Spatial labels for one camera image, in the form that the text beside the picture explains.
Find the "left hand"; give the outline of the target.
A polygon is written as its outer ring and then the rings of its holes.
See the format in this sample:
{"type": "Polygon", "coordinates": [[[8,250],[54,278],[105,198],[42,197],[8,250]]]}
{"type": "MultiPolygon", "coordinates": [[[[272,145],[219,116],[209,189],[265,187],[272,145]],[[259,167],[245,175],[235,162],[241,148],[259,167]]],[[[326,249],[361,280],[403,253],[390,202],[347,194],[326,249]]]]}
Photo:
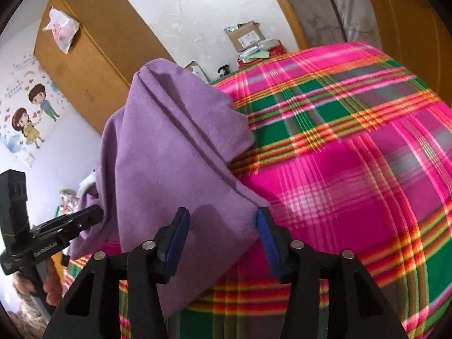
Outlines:
{"type": "MultiPolygon", "coordinates": [[[[60,276],[55,267],[53,259],[47,259],[46,263],[47,277],[44,281],[43,290],[46,293],[46,302],[50,306],[58,306],[63,295],[63,288],[60,282],[60,276]]],[[[18,293],[29,297],[34,292],[34,285],[31,281],[16,272],[13,277],[13,285],[18,293]]]]}

